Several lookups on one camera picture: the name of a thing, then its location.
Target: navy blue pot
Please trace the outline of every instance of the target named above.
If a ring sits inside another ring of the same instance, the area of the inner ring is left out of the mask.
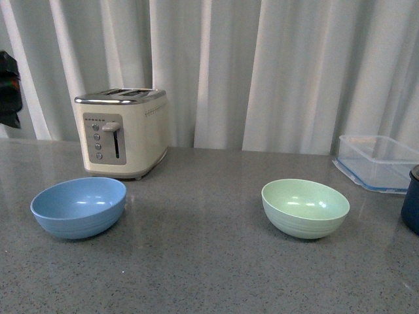
[[[410,178],[401,217],[405,224],[419,235],[419,165],[412,169]]]

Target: toaster slot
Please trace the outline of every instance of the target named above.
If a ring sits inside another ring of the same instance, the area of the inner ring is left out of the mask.
[[[121,94],[121,96],[137,96],[139,94],[148,93],[148,92],[150,92],[150,91],[149,90],[131,90],[128,93]]]
[[[119,94],[122,92],[126,92],[126,90],[121,90],[121,89],[117,89],[117,90],[107,90],[104,95],[114,95],[114,94]]]

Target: light green bowl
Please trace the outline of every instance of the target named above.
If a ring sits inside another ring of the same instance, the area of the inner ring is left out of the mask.
[[[348,200],[320,183],[284,179],[262,189],[268,219],[282,232],[303,239],[317,239],[334,232],[349,212]]]

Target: toaster control panel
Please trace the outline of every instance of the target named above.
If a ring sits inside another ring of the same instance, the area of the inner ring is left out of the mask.
[[[83,113],[87,151],[93,164],[126,164],[124,124],[120,114]]]

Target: black bag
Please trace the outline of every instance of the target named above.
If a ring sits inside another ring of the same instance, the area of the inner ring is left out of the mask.
[[[18,63],[0,51],[0,123],[20,129],[17,112],[22,110]]]

